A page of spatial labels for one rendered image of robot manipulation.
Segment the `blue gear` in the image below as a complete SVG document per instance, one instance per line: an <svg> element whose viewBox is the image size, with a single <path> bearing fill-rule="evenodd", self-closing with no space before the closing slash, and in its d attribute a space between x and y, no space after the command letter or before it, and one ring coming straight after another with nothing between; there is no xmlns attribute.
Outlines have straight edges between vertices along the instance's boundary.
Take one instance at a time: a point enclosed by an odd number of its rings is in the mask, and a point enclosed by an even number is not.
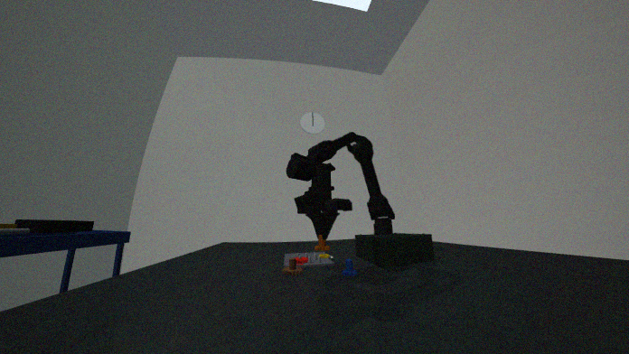
<svg viewBox="0 0 629 354"><path fill-rule="evenodd" d="M343 276L354 276L357 275L357 271L353 269L353 262L352 259L346 259L345 260L345 270L342 270L342 275Z"/></svg>

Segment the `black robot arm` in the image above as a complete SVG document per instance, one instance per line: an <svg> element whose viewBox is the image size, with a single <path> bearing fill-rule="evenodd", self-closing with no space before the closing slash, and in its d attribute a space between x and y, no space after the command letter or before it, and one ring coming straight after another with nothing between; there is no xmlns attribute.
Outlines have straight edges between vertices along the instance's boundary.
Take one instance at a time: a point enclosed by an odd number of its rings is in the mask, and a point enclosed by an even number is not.
<svg viewBox="0 0 629 354"><path fill-rule="evenodd" d="M356 143L351 145L351 143ZM341 138L333 141L325 140L308 150L308 155L303 156L298 153L291 154L291 159L286 168L288 178L309 182L331 182L331 171L335 167L331 163L323 163L332 159L336 152L347 145L355 160L360 163L362 173L370 194L367 205L371 220L374 220L374 235L395 235L393 234L391 220L395 219L395 214L388 203L387 198L381 194L377 181L377 174L374 169L372 157L374 155L371 141L365 136L356 135L350 132ZM316 203L324 205L324 196L320 187L316 191L305 191L305 194L294 198L297 209L307 209ZM388 217L388 218L382 218Z"/></svg>

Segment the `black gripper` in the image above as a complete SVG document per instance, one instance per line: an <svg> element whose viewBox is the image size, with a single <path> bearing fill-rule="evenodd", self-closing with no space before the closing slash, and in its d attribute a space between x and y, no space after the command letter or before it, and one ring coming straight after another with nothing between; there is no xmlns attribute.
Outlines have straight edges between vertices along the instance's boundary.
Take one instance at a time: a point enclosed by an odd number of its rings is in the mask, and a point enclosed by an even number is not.
<svg viewBox="0 0 629 354"><path fill-rule="evenodd" d="M297 214L305 214L314 224L314 230L319 239L319 235L323 236L323 239L327 239L333 224L340 213L338 210L350 211L352 210L352 202L345 199L332 199L332 191L334 187L330 182L312 182L312 186L308 190L316 191L316 187L320 187L324 196L324 205L318 205L318 203L309 206L304 210L297 210Z"/></svg>

